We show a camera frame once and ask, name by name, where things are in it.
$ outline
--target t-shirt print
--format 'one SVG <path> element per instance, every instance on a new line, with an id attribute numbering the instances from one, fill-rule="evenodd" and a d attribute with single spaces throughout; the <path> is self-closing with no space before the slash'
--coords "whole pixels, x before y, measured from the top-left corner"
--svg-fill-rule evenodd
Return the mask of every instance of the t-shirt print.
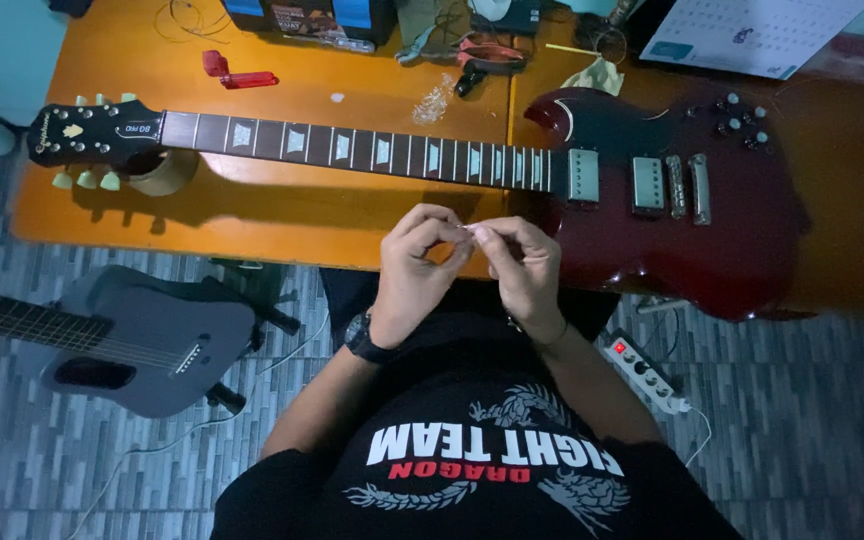
<path id="1" fill-rule="evenodd" d="M 624 473 L 618 462 L 571 429 L 570 411 L 546 387 L 517 384 L 505 393 L 502 402 L 470 403 L 468 424 L 414 422 L 378 429 L 371 438 L 366 467 L 387 464 L 386 481 L 382 487 L 366 482 L 342 493 L 360 508 L 433 511 L 475 497 L 480 483 L 503 483 L 510 489 L 537 488 L 568 510 L 593 537 L 611 532 L 609 521 L 631 500 L 620 480 Z M 549 431 L 534 429 L 540 425 Z M 501 436 L 491 440 L 504 444 L 487 448 L 484 430 L 501 430 Z M 396 480 L 434 475 L 454 481 L 426 493 L 396 489 Z"/>

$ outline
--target wristwatch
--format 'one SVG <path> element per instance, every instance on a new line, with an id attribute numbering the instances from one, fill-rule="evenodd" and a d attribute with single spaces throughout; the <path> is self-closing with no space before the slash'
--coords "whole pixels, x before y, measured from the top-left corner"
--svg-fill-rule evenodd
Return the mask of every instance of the wristwatch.
<path id="1" fill-rule="evenodd" d="M 369 334 L 369 326 L 372 324 L 372 315 L 364 312 L 355 315 L 345 327 L 345 346 L 352 353 L 366 361 L 374 364 L 385 365 L 396 356 L 395 349 L 383 349 L 372 342 Z"/>

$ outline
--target man's left hand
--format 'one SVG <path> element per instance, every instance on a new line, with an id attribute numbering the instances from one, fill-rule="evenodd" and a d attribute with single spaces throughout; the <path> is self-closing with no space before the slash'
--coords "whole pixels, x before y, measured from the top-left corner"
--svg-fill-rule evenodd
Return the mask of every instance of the man's left hand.
<path id="1" fill-rule="evenodd" d="M 469 261 L 474 242 L 451 209 L 417 204 L 382 239 L 382 273 L 371 309 L 372 343 L 395 349 L 432 313 Z M 442 264 L 426 258 L 433 246 L 454 244 Z"/>

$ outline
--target black t-shirt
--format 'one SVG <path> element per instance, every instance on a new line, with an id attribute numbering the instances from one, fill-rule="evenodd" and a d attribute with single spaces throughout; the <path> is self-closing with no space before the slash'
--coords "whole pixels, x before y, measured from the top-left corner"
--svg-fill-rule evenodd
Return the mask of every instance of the black t-shirt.
<path id="1" fill-rule="evenodd" d="M 212 540 L 740 538 L 671 448 L 599 441 L 530 360 L 522 343 L 411 354 L 438 374 L 385 400 L 339 455 L 284 450 L 243 472 Z"/>

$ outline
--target hand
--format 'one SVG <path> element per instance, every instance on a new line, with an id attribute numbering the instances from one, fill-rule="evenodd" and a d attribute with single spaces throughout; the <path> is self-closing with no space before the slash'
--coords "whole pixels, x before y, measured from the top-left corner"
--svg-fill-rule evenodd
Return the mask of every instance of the hand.
<path id="1" fill-rule="evenodd" d="M 446 296 L 473 254 L 473 236 L 461 226 L 452 210 L 421 203 L 382 239 L 382 273 L 369 325 L 376 346 L 398 347 Z M 449 258 L 442 264 L 427 259 L 429 248 L 443 242 L 455 245 Z"/>
<path id="2" fill-rule="evenodd" d="M 561 337 L 566 318 L 559 311 L 559 244 L 521 217 L 488 219 L 468 228 L 488 258 L 488 275 L 498 280 L 502 304 L 522 330 L 543 345 Z"/>

